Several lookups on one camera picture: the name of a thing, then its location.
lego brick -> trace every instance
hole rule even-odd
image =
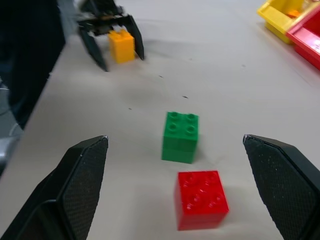
[[[194,152],[198,143],[198,116],[167,112],[162,148]]]
[[[194,151],[179,151],[173,149],[162,149],[162,160],[180,162],[185,164],[192,164],[194,161],[195,152]]]
[[[257,13],[266,21],[266,28],[287,44],[292,41],[286,36],[287,31],[311,11],[320,2],[305,0],[267,0]]]
[[[320,5],[298,24],[289,29],[287,37],[295,51],[320,70]]]
[[[135,39],[125,29],[108,33],[111,56],[117,64],[135,59]]]
[[[179,172],[174,204],[179,231],[216,228],[229,212],[218,171]]]

red lego brick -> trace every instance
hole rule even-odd
[[[295,51],[320,70],[320,6],[289,29],[286,36],[296,46]]]
[[[174,202],[179,231],[215,228],[229,212],[218,171],[179,172]]]

white table surface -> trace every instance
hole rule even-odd
[[[244,134],[298,147],[320,168],[320,78],[263,27],[260,0],[122,0],[147,59],[99,69],[69,39],[0,180],[0,235],[72,145],[109,136],[88,240],[280,240],[258,194]],[[200,117],[194,164],[161,160],[166,111]],[[219,170],[230,213],[218,229],[177,231],[176,174]]]

yellow lego brick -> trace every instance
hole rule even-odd
[[[117,64],[135,59],[135,39],[125,29],[108,34],[111,56]]]
[[[287,31],[308,15],[320,2],[309,0],[267,0],[257,13],[265,19],[265,26],[287,44],[291,40],[286,37]],[[290,17],[289,13],[299,12],[298,17]]]

plastic bin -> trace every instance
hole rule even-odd
[[[286,34],[297,53],[320,70],[320,6],[289,29]]]
[[[286,36],[287,31],[312,10],[320,2],[312,0],[267,0],[257,13],[265,19],[265,27],[287,44],[292,41]]]

